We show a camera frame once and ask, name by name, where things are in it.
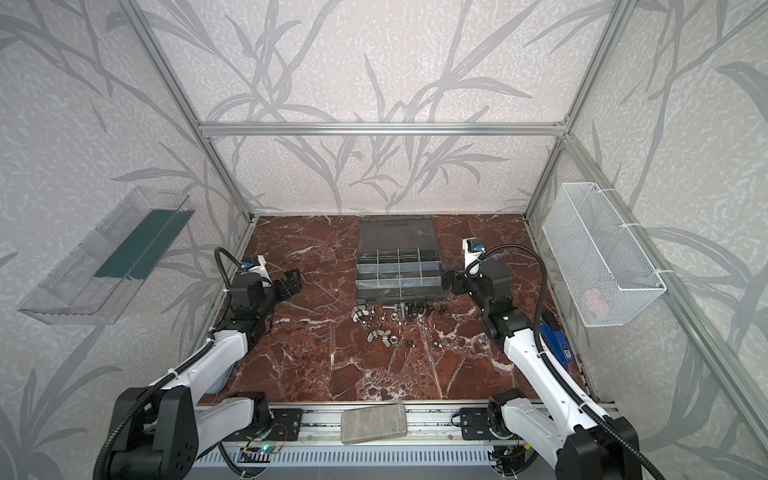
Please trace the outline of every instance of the green sheet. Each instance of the green sheet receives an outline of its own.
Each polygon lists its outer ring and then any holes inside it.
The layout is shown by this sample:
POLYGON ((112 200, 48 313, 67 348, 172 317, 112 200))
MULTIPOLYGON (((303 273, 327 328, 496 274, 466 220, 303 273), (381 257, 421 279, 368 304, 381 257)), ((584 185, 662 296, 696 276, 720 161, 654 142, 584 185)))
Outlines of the green sheet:
POLYGON ((123 278, 130 273, 131 278, 146 280, 193 213, 193 210, 150 211, 94 276, 123 278))

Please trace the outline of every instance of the clear plastic tray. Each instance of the clear plastic tray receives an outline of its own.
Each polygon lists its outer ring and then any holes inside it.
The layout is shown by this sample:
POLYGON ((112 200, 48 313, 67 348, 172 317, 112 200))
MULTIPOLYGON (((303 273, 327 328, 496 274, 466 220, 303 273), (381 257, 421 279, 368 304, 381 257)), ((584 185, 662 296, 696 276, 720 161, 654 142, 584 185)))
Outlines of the clear plastic tray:
POLYGON ((18 309, 49 324, 111 325, 189 220, 188 197, 134 188, 18 309))

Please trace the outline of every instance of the leaf pattern wallpaper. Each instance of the leaf pattern wallpaper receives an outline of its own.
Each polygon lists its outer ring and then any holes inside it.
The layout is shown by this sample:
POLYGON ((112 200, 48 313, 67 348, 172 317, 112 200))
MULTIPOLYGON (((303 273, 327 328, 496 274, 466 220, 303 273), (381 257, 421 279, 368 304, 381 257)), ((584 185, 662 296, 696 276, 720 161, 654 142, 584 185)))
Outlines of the leaf pattern wallpaper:
MULTIPOLYGON (((614 0, 142 0, 208 122, 561 121, 614 0)), ((111 28, 121 24, 119 18, 111 28)), ((552 137, 220 137, 255 212, 522 212, 552 137)))
POLYGON ((116 5, 0 3, 0 478, 88 478, 114 399, 186 356, 247 230, 116 5), (195 210, 111 326, 18 302, 135 186, 195 210))
MULTIPOLYGON (((638 2, 576 127, 763 393, 766 47, 768 2, 638 2)), ((584 181, 567 155, 531 224, 591 386, 637 420, 641 447, 668 478, 768 478, 768 460, 664 301, 625 327, 581 325, 541 232, 565 181, 584 181)))

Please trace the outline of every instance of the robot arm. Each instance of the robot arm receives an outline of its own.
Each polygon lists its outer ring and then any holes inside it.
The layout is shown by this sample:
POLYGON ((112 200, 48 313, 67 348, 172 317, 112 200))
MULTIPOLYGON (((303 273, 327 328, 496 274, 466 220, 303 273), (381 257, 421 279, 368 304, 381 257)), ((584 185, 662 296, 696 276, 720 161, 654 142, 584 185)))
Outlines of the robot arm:
POLYGON ((517 390, 492 396, 488 422, 494 435, 504 439, 514 434, 524 439, 554 468, 558 479, 640 480, 640 462, 613 437, 605 435, 582 407, 588 406, 636 448, 637 433, 632 425, 624 418, 610 419, 562 368, 545 343, 540 343, 538 351, 533 322, 512 302, 508 266, 485 260, 495 249, 486 252, 481 240, 468 238, 462 241, 462 250, 465 268, 446 272, 443 285, 455 295, 467 293, 475 301, 482 311, 483 330, 525 375, 549 413, 547 416, 534 408, 517 390), (549 358, 557 376, 541 356, 549 358), (579 401, 566 392, 563 384, 575 392, 579 401))
POLYGON ((197 457, 231 433, 247 426, 269 429, 261 393, 195 408, 214 381, 258 343, 275 305, 301 291, 298 270, 273 282, 262 256, 248 260, 244 272, 227 281, 229 306, 206 343, 168 375, 118 396, 94 480, 181 480, 197 457))

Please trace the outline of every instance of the wire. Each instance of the wire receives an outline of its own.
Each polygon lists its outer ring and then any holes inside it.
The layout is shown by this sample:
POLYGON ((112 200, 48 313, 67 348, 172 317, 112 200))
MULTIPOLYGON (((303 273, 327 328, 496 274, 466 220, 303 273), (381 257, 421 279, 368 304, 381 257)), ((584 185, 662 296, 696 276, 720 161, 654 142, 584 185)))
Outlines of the wire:
POLYGON ((230 283, 230 278, 227 275, 227 271, 224 269, 224 264, 221 262, 222 253, 224 254, 224 256, 230 259, 232 263, 237 265, 238 270, 243 269, 243 266, 240 265, 240 262, 237 261, 237 259, 234 257, 234 255, 232 255, 232 253, 229 253, 223 247, 216 247, 214 249, 214 259, 216 260, 216 266, 219 268, 219 274, 221 275, 222 280, 224 280, 224 289, 227 291, 227 296, 224 297, 224 305, 221 309, 221 312, 219 313, 219 318, 216 319, 216 321, 214 322, 214 325, 211 327, 211 330, 215 330, 219 328, 219 325, 221 325, 221 322, 224 320, 224 317, 227 315, 227 311, 230 309, 230 303, 232 303, 232 293, 230 293, 232 284, 230 283))
MULTIPOLYGON (((465 274, 469 276, 469 271, 472 267, 477 265, 478 263, 484 261, 488 255, 495 252, 496 250, 501 250, 504 248, 519 248, 521 250, 524 250, 528 253, 530 253, 538 263, 538 268, 541 270, 541 290, 538 294, 538 302, 536 303, 536 311, 534 313, 533 317, 533 339, 536 345, 536 351, 537 352, 544 352, 544 347, 541 345, 541 311, 544 309, 544 301, 545 301, 545 294, 547 292, 547 267, 544 265, 544 261, 541 259, 541 257, 532 249, 526 247, 525 245, 518 245, 516 243, 505 243, 503 245, 499 245, 497 247, 491 248, 489 251, 484 252, 481 254, 478 258, 474 259, 466 268, 465 268, 465 274)), ((600 417, 589 405, 584 404, 583 400, 579 395, 571 388, 570 385, 565 381, 565 379, 560 375, 560 372, 557 371, 557 369, 552 364, 552 361, 549 359, 548 355, 540 355, 541 361, 544 362, 544 364, 547 367, 547 370, 552 374, 554 379, 558 382, 560 387, 568 394, 568 396, 571 397, 571 399, 576 402, 578 405, 580 405, 581 410, 587 414, 587 416, 592 419, 593 422, 598 424, 608 435, 613 437, 619 445, 624 447, 624 449, 631 453, 639 462, 641 465, 645 467, 646 470, 648 470, 648 473, 651 474, 656 480, 665 480, 664 475, 662 475, 661 472, 659 472, 659 469, 656 468, 656 466, 651 463, 648 458, 645 457, 638 449, 634 447, 634 445, 627 442, 624 437, 622 437, 619 432, 616 431, 611 425, 608 424, 602 417, 600 417)))
POLYGON ((206 342, 206 344, 203 346, 202 349, 198 350, 197 353, 192 355, 189 359, 187 359, 184 363, 179 365, 176 368, 176 374, 169 373, 160 380, 158 380, 154 385, 149 386, 144 393, 142 393, 139 398, 136 399, 136 402, 128 409, 128 411, 123 415, 123 417, 120 419, 120 422, 117 423, 117 425, 112 429, 109 435, 107 435, 107 440, 104 441, 104 444, 101 447, 101 450, 98 453, 98 456, 96 457, 96 463, 94 464, 94 474, 93 479, 94 480, 102 480, 105 477, 108 477, 109 474, 106 472, 108 468, 108 459, 110 458, 110 455, 112 453, 112 446, 114 445, 114 442, 118 439, 118 436, 120 436, 120 433, 123 431, 125 426, 134 418, 134 416, 139 413, 148 403, 150 400, 152 400, 152 397, 154 394, 159 392, 164 386, 166 386, 168 383, 170 383, 172 380, 177 378, 177 374, 182 373, 184 370, 189 369, 197 360, 202 358, 210 349, 214 347, 213 342, 206 342))
POLYGON ((227 467, 229 467, 230 470, 234 472, 235 475, 237 475, 241 479, 250 480, 251 478, 256 478, 257 476, 261 475, 261 473, 264 470, 266 470, 266 467, 262 467, 260 468, 259 472, 256 473, 255 475, 248 475, 245 469, 241 470, 240 467, 235 465, 235 463, 232 461, 229 454, 227 453, 227 450, 224 449, 224 444, 222 442, 219 442, 217 446, 219 447, 219 453, 221 454, 221 458, 224 460, 224 463, 226 463, 227 467))
MULTIPOLYGON (((525 453, 527 451, 528 450, 523 450, 522 451, 522 455, 525 455, 525 453)), ((517 458, 519 456, 521 456, 521 454, 509 455, 509 456, 506 456, 506 455, 496 456, 496 455, 493 455, 493 452, 488 452, 488 457, 489 458, 495 458, 496 459, 495 465, 492 465, 491 468, 493 468, 494 472, 498 473, 502 477, 512 477, 512 476, 517 477, 519 473, 523 472, 525 469, 527 469, 528 467, 533 465, 533 462, 535 462, 536 459, 538 458, 538 453, 535 450, 532 449, 531 450, 531 456, 528 457, 525 460, 525 462, 523 462, 523 465, 521 465, 520 468, 518 468, 517 470, 514 470, 512 472, 512 475, 505 475, 504 474, 504 469, 501 466, 499 466, 499 463, 501 463, 501 461, 503 459, 505 459, 505 458, 517 458)))
POLYGON ((285 426, 285 425, 283 425, 282 423, 276 423, 276 424, 272 425, 272 428, 275 428, 275 427, 278 427, 278 426, 279 426, 279 427, 283 427, 283 428, 285 429, 285 431, 286 431, 286 436, 285 436, 285 438, 283 439, 283 443, 281 443, 281 444, 280 444, 280 448, 279 448, 279 449, 277 449, 277 450, 275 450, 275 452, 279 452, 280 450, 282 450, 282 449, 283 449, 283 447, 284 447, 284 446, 286 446, 286 442, 288 441, 288 427, 286 427, 286 426, 285 426))

